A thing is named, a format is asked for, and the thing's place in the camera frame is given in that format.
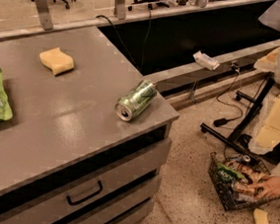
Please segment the person's hand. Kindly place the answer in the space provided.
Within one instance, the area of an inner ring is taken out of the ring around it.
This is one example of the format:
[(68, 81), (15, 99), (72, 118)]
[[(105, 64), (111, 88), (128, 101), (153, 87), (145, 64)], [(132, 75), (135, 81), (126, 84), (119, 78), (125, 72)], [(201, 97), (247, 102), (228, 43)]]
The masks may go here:
[(280, 195), (280, 176), (270, 176), (263, 183), (252, 184), (249, 188), (259, 188), (261, 192), (256, 195), (257, 199)]

